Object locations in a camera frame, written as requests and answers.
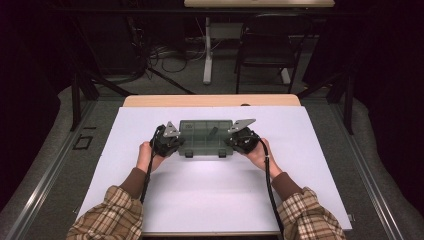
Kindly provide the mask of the metal floor rail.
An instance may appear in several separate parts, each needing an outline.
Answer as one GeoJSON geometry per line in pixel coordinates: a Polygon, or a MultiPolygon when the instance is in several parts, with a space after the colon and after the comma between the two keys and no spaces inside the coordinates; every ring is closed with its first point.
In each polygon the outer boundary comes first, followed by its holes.
{"type": "Polygon", "coordinates": [[[352,151],[355,167],[366,188],[367,194],[371,200],[379,221],[385,230],[388,240],[404,240],[404,236],[401,233],[394,219],[392,211],[390,210],[387,201],[383,197],[382,192],[380,191],[380,188],[371,173],[371,170],[359,148],[355,137],[348,132],[344,125],[341,108],[337,104],[330,104],[329,107],[335,116],[336,122],[341,129],[344,138],[348,142],[349,148],[352,151]]]}
{"type": "Polygon", "coordinates": [[[96,104],[96,101],[84,103],[81,119],[75,128],[71,128],[71,106],[62,104],[54,126],[34,162],[0,213],[0,220],[5,222],[4,229],[0,231],[0,240],[24,238],[60,174],[82,125],[90,117],[96,104]]]}

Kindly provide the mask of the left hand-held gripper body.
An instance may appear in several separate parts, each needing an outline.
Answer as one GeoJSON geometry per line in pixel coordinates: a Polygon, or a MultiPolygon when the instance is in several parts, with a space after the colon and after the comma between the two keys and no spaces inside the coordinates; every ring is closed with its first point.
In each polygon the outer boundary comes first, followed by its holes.
{"type": "Polygon", "coordinates": [[[177,141],[180,132],[176,129],[172,122],[160,125],[156,128],[150,146],[153,152],[162,157],[169,157],[178,150],[177,141]]]}

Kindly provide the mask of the grey transparent compartment box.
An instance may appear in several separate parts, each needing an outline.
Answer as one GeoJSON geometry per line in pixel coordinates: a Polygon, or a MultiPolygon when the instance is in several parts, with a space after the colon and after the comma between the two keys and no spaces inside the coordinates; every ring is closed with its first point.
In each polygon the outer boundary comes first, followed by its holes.
{"type": "Polygon", "coordinates": [[[180,138],[185,139],[178,153],[186,158],[194,156],[217,156],[226,158],[233,154],[233,149],[225,140],[230,137],[228,130],[233,125],[231,120],[181,120],[180,138]],[[214,136],[208,136],[213,127],[218,127],[214,136]]]}

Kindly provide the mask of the person's left hand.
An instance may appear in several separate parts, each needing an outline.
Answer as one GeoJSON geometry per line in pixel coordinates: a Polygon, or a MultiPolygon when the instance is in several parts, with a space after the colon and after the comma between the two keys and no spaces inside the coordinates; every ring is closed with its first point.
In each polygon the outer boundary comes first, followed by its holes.
{"type": "Polygon", "coordinates": [[[165,158],[160,155],[153,156],[149,142],[145,141],[139,146],[136,167],[143,172],[147,172],[148,167],[151,167],[151,171],[155,171],[164,160],[165,158]]]}

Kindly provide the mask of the person's right hand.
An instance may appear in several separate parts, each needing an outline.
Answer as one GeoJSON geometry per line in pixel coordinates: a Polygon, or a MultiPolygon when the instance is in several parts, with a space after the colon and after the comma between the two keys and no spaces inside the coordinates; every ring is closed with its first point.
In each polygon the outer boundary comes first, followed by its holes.
{"type": "Polygon", "coordinates": [[[269,146],[269,142],[267,139],[262,138],[261,142],[246,155],[246,157],[259,169],[265,171],[266,165],[265,160],[269,158],[269,173],[270,178],[274,179],[279,174],[282,173],[281,168],[275,162],[273,154],[271,152],[271,148],[269,146]]]}

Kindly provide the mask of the white desk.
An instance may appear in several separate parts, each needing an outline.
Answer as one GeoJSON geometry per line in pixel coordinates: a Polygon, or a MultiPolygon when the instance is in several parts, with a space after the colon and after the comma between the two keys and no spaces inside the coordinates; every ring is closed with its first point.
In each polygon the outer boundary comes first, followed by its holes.
{"type": "MultiPolygon", "coordinates": [[[[184,0],[185,7],[192,8],[278,8],[278,7],[333,7],[334,0],[184,0]]],[[[212,79],[211,23],[206,17],[205,32],[205,69],[203,83],[208,85],[212,79]]]]}

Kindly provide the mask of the white table mat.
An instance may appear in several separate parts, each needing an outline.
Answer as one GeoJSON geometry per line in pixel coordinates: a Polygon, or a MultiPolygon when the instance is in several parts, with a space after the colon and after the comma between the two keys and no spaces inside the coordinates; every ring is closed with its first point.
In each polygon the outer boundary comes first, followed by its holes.
{"type": "MultiPolygon", "coordinates": [[[[315,191],[342,228],[350,229],[344,204],[302,106],[122,107],[97,164],[82,212],[102,202],[107,188],[121,183],[133,168],[141,142],[157,126],[183,120],[251,120],[266,138],[278,165],[300,186],[315,191]]],[[[278,229],[264,173],[244,156],[227,158],[179,154],[151,175],[144,201],[143,232],[165,234],[253,234],[278,229]]]]}

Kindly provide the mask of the black metal stand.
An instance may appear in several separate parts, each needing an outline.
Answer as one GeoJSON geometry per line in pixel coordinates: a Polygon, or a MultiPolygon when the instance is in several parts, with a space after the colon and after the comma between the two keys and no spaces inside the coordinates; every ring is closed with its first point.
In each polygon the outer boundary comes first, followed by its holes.
{"type": "Polygon", "coordinates": [[[310,94],[330,84],[330,90],[326,95],[328,103],[338,103],[344,97],[343,125],[349,134],[353,135],[352,129],[352,108],[354,97],[354,77],[349,72],[339,72],[333,74],[328,79],[310,85],[306,90],[297,94],[299,99],[303,99],[310,94]]]}
{"type": "Polygon", "coordinates": [[[89,101],[95,101],[99,98],[100,93],[95,87],[96,83],[105,86],[106,88],[118,93],[123,97],[128,97],[131,95],[129,91],[124,90],[123,88],[115,85],[111,81],[105,79],[104,77],[98,74],[95,74],[92,71],[85,70],[82,73],[75,73],[71,82],[73,113],[71,131],[74,131],[82,120],[80,93],[83,93],[89,101]]]}

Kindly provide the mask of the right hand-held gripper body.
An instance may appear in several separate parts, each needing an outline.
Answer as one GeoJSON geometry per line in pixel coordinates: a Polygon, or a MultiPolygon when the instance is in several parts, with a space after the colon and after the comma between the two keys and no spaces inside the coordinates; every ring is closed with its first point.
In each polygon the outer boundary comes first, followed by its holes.
{"type": "Polygon", "coordinates": [[[249,125],[254,122],[255,119],[237,120],[228,130],[228,133],[234,139],[234,145],[230,147],[235,151],[248,154],[257,146],[260,137],[249,128],[249,125]]]}

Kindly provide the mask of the black chair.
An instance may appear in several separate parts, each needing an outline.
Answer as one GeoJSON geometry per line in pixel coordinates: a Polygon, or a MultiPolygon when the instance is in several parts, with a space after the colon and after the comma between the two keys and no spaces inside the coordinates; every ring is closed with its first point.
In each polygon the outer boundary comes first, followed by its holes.
{"type": "Polygon", "coordinates": [[[290,93],[297,73],[303,43],[313,26],[310,17],[301,14],[262,13],[249,17],[241,27],[240,45],[234,73],[239,92],[241,67],[278,68],[292,73],[290,93]]]}

